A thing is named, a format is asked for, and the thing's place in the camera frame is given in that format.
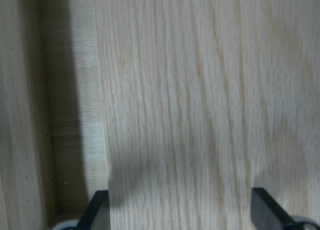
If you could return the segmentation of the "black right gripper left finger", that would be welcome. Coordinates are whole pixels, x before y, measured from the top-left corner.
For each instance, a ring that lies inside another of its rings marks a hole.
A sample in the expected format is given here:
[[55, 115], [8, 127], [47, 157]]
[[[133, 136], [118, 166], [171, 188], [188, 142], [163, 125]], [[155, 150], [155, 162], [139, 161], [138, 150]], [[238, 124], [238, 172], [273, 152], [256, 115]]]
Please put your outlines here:
[[108, 190], [95, 192], [76, 227], [78, 230], [110, 229], [110, 198]]

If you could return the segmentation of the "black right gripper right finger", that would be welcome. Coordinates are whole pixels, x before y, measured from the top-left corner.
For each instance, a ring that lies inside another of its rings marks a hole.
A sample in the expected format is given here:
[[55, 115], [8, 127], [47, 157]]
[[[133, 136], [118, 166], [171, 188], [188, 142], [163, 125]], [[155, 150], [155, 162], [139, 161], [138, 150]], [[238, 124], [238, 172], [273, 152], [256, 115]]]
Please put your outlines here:
[[251, 189], [250, 218], [256, 230], [300, 229], [300, 225], [264, 188]]

